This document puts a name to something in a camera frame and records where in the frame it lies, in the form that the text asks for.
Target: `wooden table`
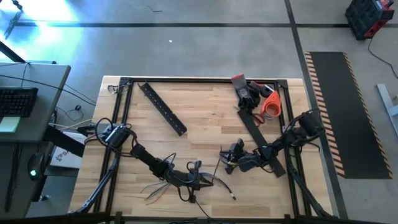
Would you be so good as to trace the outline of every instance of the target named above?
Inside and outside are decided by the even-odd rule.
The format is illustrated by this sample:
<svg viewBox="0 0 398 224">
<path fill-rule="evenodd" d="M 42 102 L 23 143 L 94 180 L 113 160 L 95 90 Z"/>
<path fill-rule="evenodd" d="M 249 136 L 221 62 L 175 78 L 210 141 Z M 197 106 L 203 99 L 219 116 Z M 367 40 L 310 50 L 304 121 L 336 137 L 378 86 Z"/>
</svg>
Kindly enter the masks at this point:
<svg viewBox="0 0 398 224">
<path fill-rule="evenodd" d="M 106 87 L 117 85 L 119 79 L 120 77 L 103 78 L 93 122 L 103 117 L 112 117 L 116 96 Z M 287 81 L 294 116 L 298 116 L 308 110 L 303 81 L 301 79 L 287 79 Z M 234 105 L 237 105 L 237 97 L 232 84 L 151 83 L 151 86 L 184 123 L 188 131 L 179 137 L 144 96 L 137 83 L 133 87 L 127 122 L 132 124 L 132 129 L 138 135 L 138 141 L 155 157 L 165 158 L 176 152 L 175 169 L 186 171 L 185 165 L 188 161 L 199 159 L 203 162 L 200 170 L 213 173 L 218 162 L 220 146 L 223 150 L 227 150 L 238 138 L 244 140 L 245 150 L 251 151 L 256 148 L 236 114 Z M 122 112 L 123 104 L 119 110 L 119 122 Z M 268 142 L 280 136 L 278 119 L 267 121 L 267 124 L 263 124 L 260 129 Z M 130 150 L 131 140 L 127 140 L 123 151 Z M 91 142 L 86 146 L 70 210 L 78 209 L 97 186 L 103 154 L 104 147 L 98 142 Z M 285 167 L 283 151 L 279 152 L 278 159 Z M 318 150 L 310 146 L 304 147 L 302 161 L 308 188 L 323 208 L 331 213 Z M 261 169 L 252 169 L 245 173 L 236 169 L 232 175 L 228 175 L 222 163 L 216 175 L 229 185 L 237 199 L 234 201 L 219 183 L 196 192 L 198 202 L 211 217 L 283 218 L 284 214 L 293 214 L 287 175 L 276 178 L 274 174 L 268 174 Z M 179 199 L 174 186 L 170 186 L 158 201 L 146 205 L 144 199 L 156 188 L 149 187 L 143 193 L 141 190 L 158 181 L 143 162 L 123 157 L 119 166 L 112 213 L 122 211 L 124 216 L 141 217 L 204 217 L 198 205 Z M 304 213 L 301 193 L 298 187 L 296 189 L 300 212 Z M 105 188 L 101 211 L 105 208 L 107 192 L 108 188 Z M 182 196 L 188 197 L 187 191 L 183 191 Z"/>
</svg>

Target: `black keyboard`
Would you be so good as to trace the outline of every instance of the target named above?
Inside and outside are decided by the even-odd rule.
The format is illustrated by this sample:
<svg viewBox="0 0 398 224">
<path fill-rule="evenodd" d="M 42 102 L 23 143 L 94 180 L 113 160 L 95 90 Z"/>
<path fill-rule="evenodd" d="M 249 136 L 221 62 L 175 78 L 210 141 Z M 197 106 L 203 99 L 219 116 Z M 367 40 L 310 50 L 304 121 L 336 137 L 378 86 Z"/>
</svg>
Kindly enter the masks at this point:
<svg viewBox="0 0 398 224">
<path fill-rule="evenodd" d="M 37 90 L 34 87 L 0 87 L 0 117 L 29 117 Z"/>
</svg>

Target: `black mat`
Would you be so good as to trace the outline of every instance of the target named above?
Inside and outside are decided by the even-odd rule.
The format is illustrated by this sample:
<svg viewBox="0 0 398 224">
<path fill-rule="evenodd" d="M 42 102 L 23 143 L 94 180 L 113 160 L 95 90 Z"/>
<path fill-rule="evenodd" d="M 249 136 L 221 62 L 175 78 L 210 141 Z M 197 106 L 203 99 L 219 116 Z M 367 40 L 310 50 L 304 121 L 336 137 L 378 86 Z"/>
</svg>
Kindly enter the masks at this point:
<svg viewBox="0 0 398 224">
<path fill-rule="evenodd" d="M 337 174 L 346 179 L 391 179 L 391 168 L 347 56 L 306 52 L 305 59 Z"/>
</svg>

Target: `sticky note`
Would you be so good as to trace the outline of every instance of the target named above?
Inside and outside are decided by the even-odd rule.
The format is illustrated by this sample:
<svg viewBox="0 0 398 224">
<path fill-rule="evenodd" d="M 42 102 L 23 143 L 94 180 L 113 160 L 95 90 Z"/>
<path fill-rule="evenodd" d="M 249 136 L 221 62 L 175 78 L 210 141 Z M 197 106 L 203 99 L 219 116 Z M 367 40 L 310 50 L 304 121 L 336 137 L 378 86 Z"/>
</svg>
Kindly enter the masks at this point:
<svg viewBox="0 0 398 224">
<path fill-rule="evenodd" d="M 20 117 L 5 117 L 0 123 L 0 133 L 14 133 L 18 127 Z"/>
</svg>

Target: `concrete floor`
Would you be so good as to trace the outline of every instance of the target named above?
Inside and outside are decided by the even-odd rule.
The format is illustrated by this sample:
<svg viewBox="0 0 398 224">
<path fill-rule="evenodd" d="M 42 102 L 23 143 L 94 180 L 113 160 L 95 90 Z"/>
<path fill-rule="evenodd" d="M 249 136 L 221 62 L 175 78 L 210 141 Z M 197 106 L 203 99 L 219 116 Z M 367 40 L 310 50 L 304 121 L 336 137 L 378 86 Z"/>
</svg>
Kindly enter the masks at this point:
<svg viewBox="0 0 398 224">
<path fill-rule="evenodd" d="M 292 28 L 259 26 L 269 23 L 288 24 L 290 21 L 285 1 L 117 0 L 101 4 L 93 4 L 89 0 L 19 2 L 25 10 L 19 22 L 35 22 L 37 26 L 15 26 L 5 43 L 27 60 L 54 60 L 71 65 L 67 83 L 94 100 L 104 75 L 231 77 L 244 73 L 247 77 L 303 78 Z M 0 9 L 4 11 L 4 17 L 9 17 L 9 21 L 15 11 L 11 7 L 3 9 L 3 3 L 0 4 Z M 323 24 L 325 27 L 328 24 L 346 24 L 344 13 L 348 5 L 347 0 L 291 1 L 297 24 Z M 152 12 L 148 6 L 162 12 Z M 91 23 L 91 26 L 112 23 L 119 27 L 49 27 L 45 21 L 82 22 Z M 118 24 L 181 22 L 245 23 L 252 27 L 120 27 L 123 25 Z M 390 23 L 398 24 L 398 16 Z M 3 32 L 7 25 L 8 22 L 0 24 Z M 379 93 L 374 87 L 377 83 L 385 83 L 391 96 L 398 95 L 398 79 L 394 78 L 391 69 L 369 54 L 368 40 L 355 40 L 347 28 L 297 30 L 303 51 L 339 51 L 348 54 L 390 166 L 398 174 L 398 151 L 395 147 L 398 145 L 398 137 L 394 134 Z M 371 48 L 398 70 L 397 35 L 398 28 L 385 27 L 377 33 Z M 62 94 L 58 103 L 64 110 L 73 109 L 75 105 L 82 105 L 85 114 L 83 119 L 92 117 L 92 106 L 67 93 Z M 61 123 L 74 122 L 63 118 Z M 57 189 L 59 182 L 53 181 L 53 186 L 47 186 L 46 189 Z M 396 178 L 339 179 L 339 183 L 350 219 L 396 223 Z M 59 201 L 69 204 L 67 198 Z"/>
</svg>

